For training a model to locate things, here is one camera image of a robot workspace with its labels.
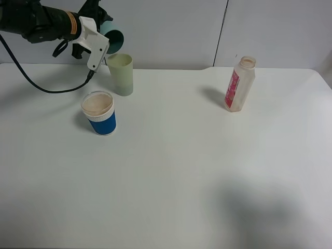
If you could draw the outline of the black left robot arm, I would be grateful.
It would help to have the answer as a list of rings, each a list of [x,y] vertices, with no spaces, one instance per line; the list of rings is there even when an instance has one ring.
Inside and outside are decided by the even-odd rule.
[[[1,31],[19,34],[32,44],[76,40],[81,34],[79,17],[93,19],[97,30],[105,21],[113,21],[99,1],[85,1],[78,13],[43,6],[40,1],[1,1]]]

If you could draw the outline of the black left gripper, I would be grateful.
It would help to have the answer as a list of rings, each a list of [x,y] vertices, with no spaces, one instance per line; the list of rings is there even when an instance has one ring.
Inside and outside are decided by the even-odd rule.
[[[106,21],[113,21],[113,18],[99,6],[100,0],[86,0],[80,8],[78,15],[81,31],[77,39],[73,40],[72,56],[75,59],[82,59],[84,52],[104,51],[104,38],[97,28]]]

